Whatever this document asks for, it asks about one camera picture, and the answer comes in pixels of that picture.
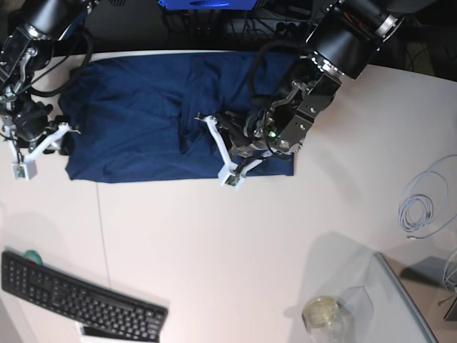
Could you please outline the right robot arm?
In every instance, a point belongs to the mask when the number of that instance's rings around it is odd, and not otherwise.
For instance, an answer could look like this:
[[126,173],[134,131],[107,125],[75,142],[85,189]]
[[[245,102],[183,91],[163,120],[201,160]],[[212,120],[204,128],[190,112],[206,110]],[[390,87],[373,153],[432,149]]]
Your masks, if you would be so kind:
[[[34,178],[36,160],[42,154],[69,154],[69,137],[80,132],[65,116],[51,119],[53,106],[34,101],[34,97],[60,95],[89,64],[94,42],[84,24],[98,5],[98,1],[25,1],[16,27],[1,45],[1,137],[11,150],[15,179]],[[48,91],[35,89],[40,81],[35,73],[42,71],[47,76],[54,70],[49,66],[54,47],[70,37],[74,41],[69,56],[80,41],[86,43],[81,65],[61,86]]]

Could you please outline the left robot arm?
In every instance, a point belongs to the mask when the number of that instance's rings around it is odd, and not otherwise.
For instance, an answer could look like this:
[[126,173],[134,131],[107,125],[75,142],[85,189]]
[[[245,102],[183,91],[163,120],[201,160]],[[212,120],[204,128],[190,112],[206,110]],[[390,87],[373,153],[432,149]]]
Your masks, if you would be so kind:
[[[316,117],[333,101],[342,77],[357,79],[403,20],[375,1],[335,1],[305,42],[264,45],[247,76],[249,96],[260,108],[245,117],[231,111],[196,117],[208,127],[223,160],[219,184],[238,189],[268,159],[291,161]],[[271,94],[259,94],[256,72],[277,46],[294,49],[300,57]]]

